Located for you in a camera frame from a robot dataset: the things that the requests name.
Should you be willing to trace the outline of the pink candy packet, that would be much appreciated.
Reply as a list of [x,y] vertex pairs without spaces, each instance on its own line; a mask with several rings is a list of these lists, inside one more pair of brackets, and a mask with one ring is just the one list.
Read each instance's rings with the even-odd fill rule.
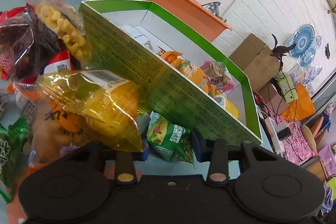
[[209,77],[210,83],[215,85],[216,91],[225,93],[234,89],[232,76],[223,62],[206,61],[201,69]]

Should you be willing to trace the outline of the small red white packet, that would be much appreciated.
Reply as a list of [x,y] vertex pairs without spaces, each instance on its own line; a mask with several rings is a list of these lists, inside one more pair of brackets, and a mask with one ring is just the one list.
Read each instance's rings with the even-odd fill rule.
[[44,68],[43,74],[57,73],[61,71],[73,71],[75,67],[71,63],[71,55],[69,50],[63,50],[54,55],[47,66]]

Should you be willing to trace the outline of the green cardboard box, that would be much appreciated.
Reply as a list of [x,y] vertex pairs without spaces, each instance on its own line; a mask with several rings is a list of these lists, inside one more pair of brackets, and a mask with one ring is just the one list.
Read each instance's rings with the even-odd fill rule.
[[[144,109],[167,120],[197,129],[206,139],[263,141],[251,86],[246,74],[203,36],[154,2],[89,0],[80,4],[88,38],[105,69],[143,88]],[[120,27],[135,26],[147,36],[154,51],[138,43]],[[181,52],[196,63],[223,62],[237,81],[228,98],[238,108],[233,117],[211,96],[159,57],[158,51]]]

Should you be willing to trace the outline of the brown orange snack bag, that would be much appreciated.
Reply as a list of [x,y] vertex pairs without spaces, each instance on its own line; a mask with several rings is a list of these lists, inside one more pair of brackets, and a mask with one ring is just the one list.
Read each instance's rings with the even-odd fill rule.
[[37,113],[31,129],[33,140],[29,156],[30,169],[42,168],[97,140],[83,116],[65,111],[49,98],[37,103]]

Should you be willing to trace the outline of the steel bowl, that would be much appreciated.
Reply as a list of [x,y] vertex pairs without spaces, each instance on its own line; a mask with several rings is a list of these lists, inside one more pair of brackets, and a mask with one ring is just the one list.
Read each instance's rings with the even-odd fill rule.
[[210,2],[202,5],[203,8],[205,8],[210,13],[214,14],[215,16],[219,17],[219,7],[221,3],[220,2]]

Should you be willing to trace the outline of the blue white decorative plates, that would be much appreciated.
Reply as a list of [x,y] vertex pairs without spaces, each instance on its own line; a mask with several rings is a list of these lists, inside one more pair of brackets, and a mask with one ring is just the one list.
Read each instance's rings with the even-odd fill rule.
[[314,60],[317,50],[321,46],[322,38],[315,34],[311,24],[300,27],[287,41],[286,46],[290,47],[289,54],[304,68],[308,67]]

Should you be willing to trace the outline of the yellow corn puffs bag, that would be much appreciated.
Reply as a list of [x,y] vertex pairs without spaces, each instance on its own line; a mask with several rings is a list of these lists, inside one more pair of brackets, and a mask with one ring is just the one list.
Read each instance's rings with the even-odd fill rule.
[[82,15],[61,0],[25,0],[42,42],[52,52],[69,50],[81,68],[91,67],[97,54],[89,41]]

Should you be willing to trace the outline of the orange plastic tub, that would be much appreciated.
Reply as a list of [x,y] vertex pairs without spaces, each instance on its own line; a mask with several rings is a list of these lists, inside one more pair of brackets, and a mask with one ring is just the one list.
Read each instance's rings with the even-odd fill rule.
[[213,42],[225,30],[232,28],[195,0],[146,0],[155,2],[185,24]]

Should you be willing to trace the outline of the green snack bag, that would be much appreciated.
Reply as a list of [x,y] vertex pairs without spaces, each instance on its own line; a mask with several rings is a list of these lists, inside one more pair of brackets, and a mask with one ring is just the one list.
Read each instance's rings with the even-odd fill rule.
[[28,133],[28,124],[24,118],[19,118],[8,129],[1,125],[1,196],[5,203],[12,201],[11,192],[18,172],[18,160]]

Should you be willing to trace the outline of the dark red dates bag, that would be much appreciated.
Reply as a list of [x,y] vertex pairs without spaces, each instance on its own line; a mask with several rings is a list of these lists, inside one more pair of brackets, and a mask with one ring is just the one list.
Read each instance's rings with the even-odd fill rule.
[[1,79],[21,80],[40,71],[66,48],[35,14],[20,14],[1,22]]

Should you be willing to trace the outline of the orange leaf snack packet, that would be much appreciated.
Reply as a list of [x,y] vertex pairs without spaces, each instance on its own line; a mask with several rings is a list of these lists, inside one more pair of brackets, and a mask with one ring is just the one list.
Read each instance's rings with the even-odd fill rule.
[[215,86],[210,83],[208,75],[206,75],[198,64],[185,60],[181,58],[181,56],[181,52],[167,51],[161,55],[161,58],[181,72],[209,96],[214,97]]

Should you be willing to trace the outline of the green peas snack packet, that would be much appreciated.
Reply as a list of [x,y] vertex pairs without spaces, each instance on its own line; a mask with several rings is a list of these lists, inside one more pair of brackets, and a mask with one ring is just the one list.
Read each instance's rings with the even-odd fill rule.
[[161,114],[154,112],[150,114],[146,138],[165,161],[194,163],[190,130],[169,122]]

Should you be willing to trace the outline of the orange plastic bag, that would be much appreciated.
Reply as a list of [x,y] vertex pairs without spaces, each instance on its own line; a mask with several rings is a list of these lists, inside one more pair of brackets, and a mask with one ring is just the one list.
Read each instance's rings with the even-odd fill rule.
[[298,84],[295,88],[298,100],[289,103],[289,107],[281,113],[281,117],[287,121],[301,121],[315,113],[314,104],[306,87]]

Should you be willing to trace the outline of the brown cardboard box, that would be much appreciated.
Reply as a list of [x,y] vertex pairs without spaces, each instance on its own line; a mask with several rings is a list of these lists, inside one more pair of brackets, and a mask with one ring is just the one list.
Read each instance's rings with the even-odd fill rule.
[[261,39],[249,34],[229,58],[247,75],[252,90],[258,92],[278,73],[280,61],[271,54]]

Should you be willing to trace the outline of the yellow candy bag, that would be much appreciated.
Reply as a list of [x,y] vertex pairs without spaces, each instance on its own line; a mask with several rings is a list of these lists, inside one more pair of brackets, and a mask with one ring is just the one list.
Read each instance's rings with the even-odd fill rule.
[[68,114],[82,117],[89,140],[113,150],[142,152],[137,116],[142,88],[108,70],[61,71],[37,78],[41,91]]

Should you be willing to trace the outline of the red chips bag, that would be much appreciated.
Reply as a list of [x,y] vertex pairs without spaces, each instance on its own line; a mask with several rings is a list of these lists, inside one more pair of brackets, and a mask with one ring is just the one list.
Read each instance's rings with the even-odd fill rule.
[[22,6],[22,7],[16,7],[14,9],[7,10],[7,11],[1,11],[0,12],[0,23],[3,23],[4,21],[14,18],[16,16],[23,15],[23,12],[25,9],[26,7]]

